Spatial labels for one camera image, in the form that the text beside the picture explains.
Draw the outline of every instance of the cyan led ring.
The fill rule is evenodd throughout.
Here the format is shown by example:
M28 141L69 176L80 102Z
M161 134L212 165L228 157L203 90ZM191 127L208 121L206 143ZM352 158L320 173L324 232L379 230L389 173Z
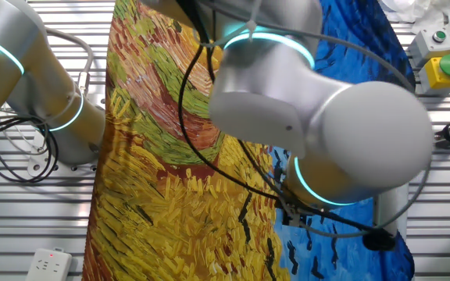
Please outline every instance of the cyan led ring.
M12 53L8 52L8 50L6 50L5 48L3 48L1 45L0 45L0 52L3 53L3 54L5 54L9 59L12 60L13 63L15 63L16 66L20 69L20 72L21 72L22 75L23 75L24 70L23 70L22 63L20 63L19 60L18 60L15 56L12 55Z
M300 181L300 183L302 183L302 186L315 198L319 199L320 201L330 204L330 205L336 205L336 206L348 206L348 205L353 205L355 203L336 203L333 201L329 201L325 198L322 198L321 196L319 196L315 191L313 191L309 185L305 182L305 179L303 179L303 175L302 172L300 171L300 165L298 163L298 157L295 158L295 171L296 171L296 176L298 176L298 179Z
M70 124L72 124L72 122L74 122L77 119L77 117L79 117L79 115L81 114L81 111L83 110L83 106L84 106L84 95L83 94L79 94L79 95L81 96L81 103L79 105L79 109L77 110L76 115L71 120L69 120L69 122L61 125L60 127L50 129L49 130L50 132L55 132L55 131L61 130L61 129L69 126Z
M310 54L309 50L307 50L305 47L303 47L302 44L299 44L297 41L294 41L285 36L280 36L277 34L263 33L263 32L253 33L252 38L253 39L270 40L270 41L275 41L275 42L285 44L285 45L293 48L294 50L298 51L299 53L301 53L309 61L312 69L315 67L316 62L313 59L313 56ZM225 47L223 47L223 49L226 49L228 46L232 45L235 42L243 41L243 40L247 40L247 39L249 39L249 34L238 35L238 36L234 37L233 39L231 39L230 41L228 41L225 44Z

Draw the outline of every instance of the black wire bundle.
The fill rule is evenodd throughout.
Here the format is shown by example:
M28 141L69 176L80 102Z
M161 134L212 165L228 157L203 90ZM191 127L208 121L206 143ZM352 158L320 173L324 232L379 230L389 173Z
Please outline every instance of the black wire bundle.
M188 18L194 24L194 27L198 31L199 37L201 38L201 42L202 43L206 43L206 44L209 43L209 39L208 39L207 34L205 32L204 26L202 25L202 22L201 22L201 20L198 17L198 13L197 13L197 10L195 8L195 5L189 5L188 3L185 3L185 1L183 1L183 0L177 0L177 1L180 4L180 7L187 14ZM213 33L214 33L214 29L215 29L214 20L216 20L216 16L213 17ZM188 77L190 76L192 69L194 68L195 64L197 63L198 58L202 54L203 49L204 49L204 47L202 45L200 45L198 50L195 53L194 58L192 59L191 63L189 64L189 66L187 68L187 71L184 74L184 78L182 80L181 86L180 86L180 93L179 93L179 98L178 98L178 119L179 119L179 122L180 122L180 129L182 131L182 134L184 135L185 141L190 146L191 150L199 157L199 159L201 159L201 161L203 161L207 166L209 166L211 169L213 169L214 171L216 171L220 175L222 175L222 176L226 177L227 179L233 181L234 183L244 187L246 190L248 190L250 192L256 193L256 194L264 196L264 197L272 198L272 199L274 199L276 201L279 201L279 197L280 197L284 201L286 201L287 203L294 205L300 212L308 212L310 214L320 215L321 217L324 217L326 219L332 219L332 220L334 220L336 222L341 222L341 223L344 223L344 224L347 224L347 225L350 225L350 226L354 226L355 228L360 229L360 230L365 230L365 231L369 231L369 232L376 232L377 230L373 229L373 227L371 227L371 226L365 226L365 225L363 225L361 223L354 222L354 221L349 220L349 219L344 219L344 218L340 217L339 215L336 215L336 214L331 213L331 212L323 212L323 211L320 211L319 209L311 208L311 207L301 203L296 198L291 198L291 197L290 198L286 198L284 193L278 187L276 187L276 185L274 183L272 183L269 180L269 178L266 176L266 174L261 170L261 168L256 163L255 159L251 156L251 154L246 149L244 143L241 140L238 140L238 141L239 141L239 144L241 145L244 153L246 154L246 157L251 162L251 164L255 168L256 172L258 172L260 174L260 176L265 181L265 183L270 187L271 190L273 190L277 194L277 196L265 193L265 192L263 192L261 190L257 190L257 189L255 189L253 187L250 187L246 183L242 183L240 180L235 179L231 175L225 173L220 168L214 166L208 159L206 159L204 157L204 155L202 155L199 152L199 150L194 146L194 144L192 144L192 141L191 141L191 139L189 138L189 136L187 134L187 130L185 129L184 114L183 114L183 100L184 100L185 87L186 87L187 82L188 82ZM210 50L208 48L208 50L207 50L207 63L208 63L209 77L211 78L212 82L214 83L215 76L214 76L214 71L213 71L213 65L211 63L212 51L213 50Z
M36 117L28 117L28 118L27 117L12 117L6 121L0 122L0 132L7 130L8 128L11 128L13 126L19 125L21 123L25 123L25 122L42 124L42 120L40 120ZM47 126L43 126L43 125L39 125L39 126L37 126L37 128L42 133L44 133L48 129ZM9 167L8 164L6 164L5 159L3 159L3 157L1 156L1 153L0 153L0 162L13 176L15 176L15 178L9 177L6 174L4 174L1 171L2 170L1 168L0 168L0 177L6 179L8 181L15 182L15 183L39 183L39 182L49 178L58 162L59 147L58 147L57 141L55 139L55 136L53 136L52 132L48 131L48 132L46 132L45 135L47 136L45 139L45 143L48 147L48 161L46 162L46 166L41 173L39 173L37 176L34 176L30 179L25 179L22 176L15 173L15 171L11 167ZM53 161L53 164L52 164L52 149L55 150L55 157L54 157L55 160Z

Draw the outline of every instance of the gray cable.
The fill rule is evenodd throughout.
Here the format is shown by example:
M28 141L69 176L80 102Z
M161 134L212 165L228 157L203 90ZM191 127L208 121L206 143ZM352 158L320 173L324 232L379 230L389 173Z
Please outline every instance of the gray cable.
M240 21L243 21L243 22L248 22L249 21L249 19L247 17L241 16L241 15L236 15L233 12L229 12L229 11L227 11L227 9L221 7L220 5L217 5L215 2L210 2L208 0L198 0L198 2L203 4L203 5L205 5L205 6L207 6L210 9L213 9L213 10L215 10L215 11L217 11L217 12L219 12L219 13L225 15L225 16L228 16L228 17L230 17L232 19L240 20ZM371 52L371 51L369 51L369 50L367 50L365 48L362 48L362 47L360 47L360 46L358 46L356 44L353 44L351 42L348 42L348 41L345 41L345 40L342 40L342 39L339 39L339 38L336 38L336 37L327 36L327 35L323 35L323 34L314 34L314 33L306 32L306 31L292 30L292 29L289 29L289 28L286 28L286 27L282 27L282 26L279 26L279 25L276 25L276 24L272 24L272 23L264 23L264 22L260 22L260 21L258 21L256 23L259 26L261 26L261 27L267 27L267 28L271 28L271 29L275 29L275 30L282 30L282 31L289 32L289 33L292 33L292 34L304 35L304 36L307 36L307 37L313 37L313 38L317 38L317 39L320 39L320 40L328 41L330 43L341 44L341 45L343 45L345 47L352 48L352 49L354 49L356 51L362 52L364 55L366 55L366 56L376 60L384 68L386 68L389 71L391 71L397 77L397 79L404 85L404 87L408 91L410 91L411 93L414 93L415 90L416 90L414 88L414 86L409 83L407 78L400 71L398 71L398 69L393 67L393 65L388 63L386 60L382 59L379 55L376 55L373 52Z
M58 38L62 38L67 41L71 41L71 42L74 42L74 43L80 45L87 52L86 66L84 66L83 71L86 73L90 72L91 65L93 64L93 59L95 58L95 56L93 55L93 50L91 50L91 46L89 44L82 41L78 37L75 37L73 35L70 35L70 34L64 33L62 31L49 28L49 27L46 27L46 32L48 32L48 34L50 34L52 36L56 36Z

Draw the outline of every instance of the metal slotted table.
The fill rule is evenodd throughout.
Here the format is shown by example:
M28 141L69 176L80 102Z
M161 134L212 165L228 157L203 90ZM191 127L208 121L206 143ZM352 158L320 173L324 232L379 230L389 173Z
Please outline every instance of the metal slotted table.
M107 43L115 1L29 3L47 27L76 35L92 46L95 64L88 98L103 105ZM393 24L393 27L407 48L414 38L411 25ZM68 41L48 39L55 55L76 79L86 62L86 53ZM421 95L420 99L429 109L435 130L450 123L450 95L444 100ZM34 138L30 126L22 126L21 130L28 139ZM9 136L21 147L30 149L16 130L10 130ZM28 156L17 151L3 134L0 150L19 174L28 176ZM407 244L416 263L416 281L450 281L450 151L435 151L433 167L429 184L409 210L407 222ZM15 185L0 177L0 280L24 281L39 247L62 247L71 253L74 262L67 281L80 280L94 177L93 172L73 178L56 173L38 186ZM410 193L416 190L419 181L419 177L412 181Z

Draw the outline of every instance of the cable connector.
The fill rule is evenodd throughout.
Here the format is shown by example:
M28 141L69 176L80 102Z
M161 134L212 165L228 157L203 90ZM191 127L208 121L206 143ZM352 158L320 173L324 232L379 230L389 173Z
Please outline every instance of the cable connector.
M249 41L250 42L253 41L253 33L255 33L256 27L257 27L257 25L254 20L249 20L246 23L246 28L249 30Z
M90 86L90 73L81 72L79 73L79 80L77 81L77 86L79 91L86 95L88 94L88 86Z

